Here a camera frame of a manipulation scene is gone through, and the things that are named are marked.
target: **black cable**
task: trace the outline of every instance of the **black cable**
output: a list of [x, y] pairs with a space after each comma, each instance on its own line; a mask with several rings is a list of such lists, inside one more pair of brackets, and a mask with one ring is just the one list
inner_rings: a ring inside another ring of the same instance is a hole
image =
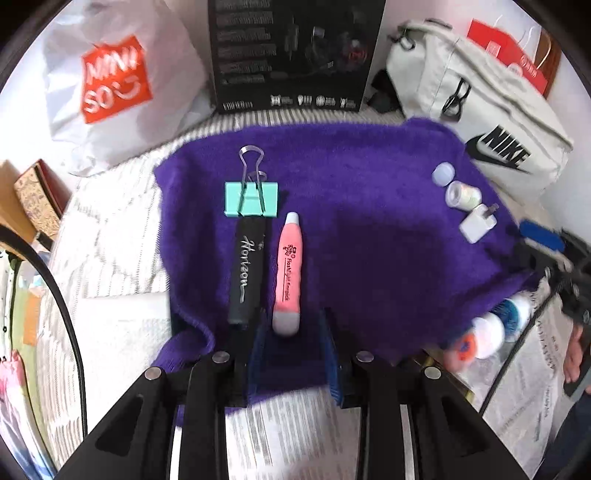
[[61, 318], [64, 321], [66, 332], [72, 345], [72, 350], [74, 352], [74, 360], [76, 361], [76, 369], [78, 370], [78, 385], [80, 388], [80, 417], [82, 419], [82, 438], [84, 439], [88, 434], [84, 369], [82, 367], [82, 356], [80, 354], [80, 348], [78, 347], [76, 332], [74, 332], [74, 326], [72, 325], [72, 319], [70, 318], [70, 313], [68, 312], [66, 301], [64, 300], [64, 297], [61, 295], [60, 289], [57, 286], [57, 283], [53, 278], [53, 275], [51, 275], [49, 268], [47, 268], [45, 262], [41, 259], [39, 255], [37, 255], [37, 252], [35, 252], [27, 242], [25, 242], [21, 237], [19, 237], [16, 233], [14, 233], [12, 230], [5, 227], [4, 225], [0, 225], [0, 242], [6, 244], [9, 248], [13, 249], [17, 254], [24, 257], [27, 261], [31, 263], [31, 265], [37, 270], [39, 275], [41, 275], [41, 278], [45, 281], [47, 287], [49, 288], [49, 291], [51, 292], [56, 301], [57, 308], [61, 313]]
[[540, 304], [540, 306], [536, 309], [534, 314], [531, 316], [530, 321], [527, 323], [523, 332], [521, 332], [521, 335], [519, 336], [519, 338], [515, 342], [515, 345], [513, 346], [511, 351], [509, 352], [509, 355], [507, 356], [507, 360], [501, 366], [501, 369], [497, 373], [494, 382], [492, 383], [490, 389], [488, 390], [488, 393], [486, 394], [486, 398], [484, 399], [484, 402], [482, 402], [482, 406], [480, 407], [480, 410], [478, 411], [478, 413], [480, 414], [481, 417], [484, 416], [484, 413], [486, 412], [486, 409], [488, 408], [488, 405], [491, 402], [492, 397], [495, 395], [497, 389], [499, 388], [499, 384], [503, 380], [503, 377], [505, 376], [507, 370], [509, 370], [511, 363], [513, 362], [513, 359], [515, 358], [515, 356], [517, 355], [517, 353], [519, 352], [519, 350], [521, 349], [521, 347], [525, 343], [525, 339], [527, 338], [527, 335], [529, 334], [530, 330], [534, 327], [537, 319], [540, 318], [540, 316], [544, 313], [546, 308], [548, 308], [548, 305], [550, 304], [550, 302], [554, 299], [554, 297], [556, 295], [558, 295], [565, 288], [567, 283], [568, 283], [568, 280], [563, 280], [563, 281], [559, 282], [558, 284], [556, 284], [554, 287], [552, 287], [552, 289], [550, 290], [550, 294], [544, 299], [544, 301]]

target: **white power adapter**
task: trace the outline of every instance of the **white power adapter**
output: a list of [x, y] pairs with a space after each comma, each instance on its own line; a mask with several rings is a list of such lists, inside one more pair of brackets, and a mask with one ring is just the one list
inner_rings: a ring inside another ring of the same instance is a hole
[[488, 208], [486, 205], [481, 203], [474, 208], [470, 215], [460, 224], [460, 231], [462, 235], [466, 237], [471, 244], [475, 244], [480, 240], [489, 230], [492, 230], [496, 225], [496, 218], [492, 214], [498, 205], [493, 205]]

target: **small plastic container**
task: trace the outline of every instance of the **small plastic container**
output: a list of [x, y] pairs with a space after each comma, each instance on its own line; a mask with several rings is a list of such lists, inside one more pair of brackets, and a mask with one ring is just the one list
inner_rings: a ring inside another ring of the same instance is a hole
[[456, 169], [453, 168], [453, 165], [451, 163], [445, 161], [443, 163], [440, 163], [437, 167], [435, 167], [435, 170], [433, 170], [431, 178], [433, 179], [433, 183], [435, 185], [438, 185], [440, 187], [447, 187], [451, 183], [455, 175]]
[[472, 327], [476, 337], [476, 358], [489, 358], [505, 342], [505, 326], [494, 313], [476, 317], [472, 320]]
[[482, 192], [461, 181], [453, 181], [447, 187], [445, 201], [448, 207], [471, 212], [482, 203]]

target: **nike logo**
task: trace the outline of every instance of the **nike logo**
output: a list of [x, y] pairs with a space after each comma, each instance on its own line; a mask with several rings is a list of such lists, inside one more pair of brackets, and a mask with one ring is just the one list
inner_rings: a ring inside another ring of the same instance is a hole
[[[479, 145], [488, 147], [498, 157], [483, 152]], [[478, 135], [468, 140], [466, 151], [474, 160], [530, 174], [530, 172], [519, 168], [519, 165], [527, 160], [531, 153], [500, 126], [495, 127], [488, 134]]]

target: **metal screw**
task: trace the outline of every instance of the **metal screw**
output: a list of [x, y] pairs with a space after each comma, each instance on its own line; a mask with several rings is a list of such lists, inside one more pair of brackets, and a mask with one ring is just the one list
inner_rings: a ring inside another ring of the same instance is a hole
[[372, 352], [367, 352], [365, 350], [361, 350], [360, 352], [357, 352], [357, 360], [359, 360], [361, 363], [364, 364], [368, 364], [370, 362], [374, 361], [374, 355]]
[[156, 380], [162, 375], [162, 370], [158, 367], [150, 367], [144, 372], [144, 377], [148, 380]]
[[230, 354], [224, 351], [215, 352], [212, 356], [212, 360], [215, 364], [225, 364], [230, 360]]
[[441, 370], [436, 367], [427, 367], [424, 373], [425, 377], [431, 380], [439, 380], [441, 378]]

